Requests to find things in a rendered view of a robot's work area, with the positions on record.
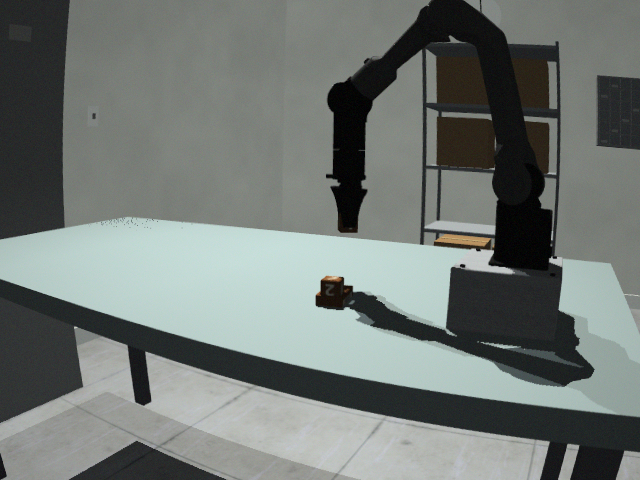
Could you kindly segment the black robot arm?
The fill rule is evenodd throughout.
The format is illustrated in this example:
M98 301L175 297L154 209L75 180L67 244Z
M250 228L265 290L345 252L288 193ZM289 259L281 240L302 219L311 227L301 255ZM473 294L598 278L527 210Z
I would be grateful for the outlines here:
M333 85L327 96L333 149L365 150L373 100L396 80L399 67L429 43L451 42L449 36L477 48L496 138L492 186L499 206L488 265L548 271L553 210L542 209L538 199L545 178L528 141L506 36L464 0L431 0L383 56L367 58L352 77Z

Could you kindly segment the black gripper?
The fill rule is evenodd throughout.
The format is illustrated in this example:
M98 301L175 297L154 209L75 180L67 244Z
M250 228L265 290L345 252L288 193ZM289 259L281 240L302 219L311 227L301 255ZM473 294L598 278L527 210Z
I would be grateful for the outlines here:
M344 228L356 227L359 210L367 193L367 189L358 189L361 188L361 177L362 181L366 180L365 151L333 150L333 174L326 174L326 178L336 179L340 183L339 186L331 186L331 190Z

